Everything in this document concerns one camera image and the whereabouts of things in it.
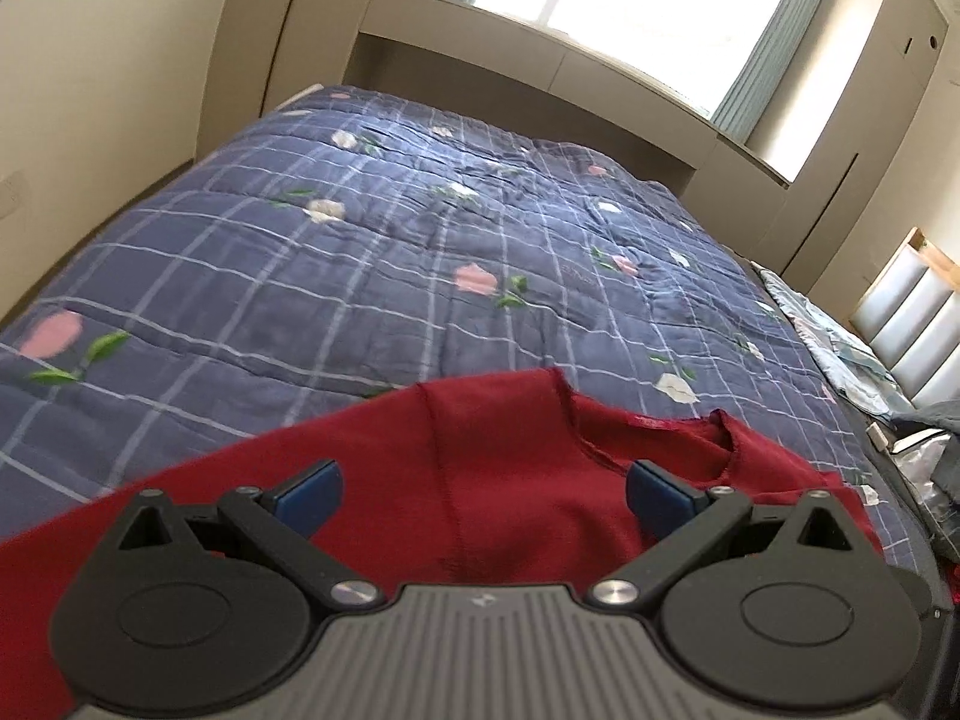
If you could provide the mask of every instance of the metal screw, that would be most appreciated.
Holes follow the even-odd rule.
[[[631,581],[607,579],[599,581],[590,589],[590,594],[605,607],[622,607],[634,603],[640,597],[640,591]]]
[[[345,607],[364,607],[380,597],[375,584],[362,579],[340,581],[330,589],[330,596]]]
[[[491,607],[496,603],[496,595],[493,595],[493,593],[489,592],[485,592],[480,595],[474,595],[470,599],[470,603],[480,608]]]

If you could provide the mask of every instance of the wooden bed frame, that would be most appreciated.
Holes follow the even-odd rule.
[[[960,397],[960,266],[914,227],[850,318],[915,406]]]

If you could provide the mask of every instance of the gray gripper base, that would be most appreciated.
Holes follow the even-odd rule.
[[[205,720],[773,716],[693,685],[664,660],[640,622],[583,608],[564,587],[409,586],[385,610],[333,620],[278,688]],[[899,720],[888,704],[842,716]],[[120,717],[84,707],[71,720]]]

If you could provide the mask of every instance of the bed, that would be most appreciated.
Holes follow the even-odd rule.
[[[915,431],[923,427],[924,409],[955,404],[960,395],[960,266],[920,229],[910,230],[858,302],[850,324],[920,409]],[[882,435],[880,426],[874,430]],[[927,449],[904,452],[895,461],[933,534],[934,550],[960,563],[960,509],[931,479],[948,440],[933,437]]]
[[[268,114],[85,247],[0,334],[0,538],[389,389],[560,367],[656,416],[724,409],[913,512],[751,276],[600,153],[352,87]]]

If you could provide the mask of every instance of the wall outlet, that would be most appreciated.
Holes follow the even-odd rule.
[[[8,217],[25,204],[29,191],[27,176],[22,170],[12,172],[0,180],[0,218]]]

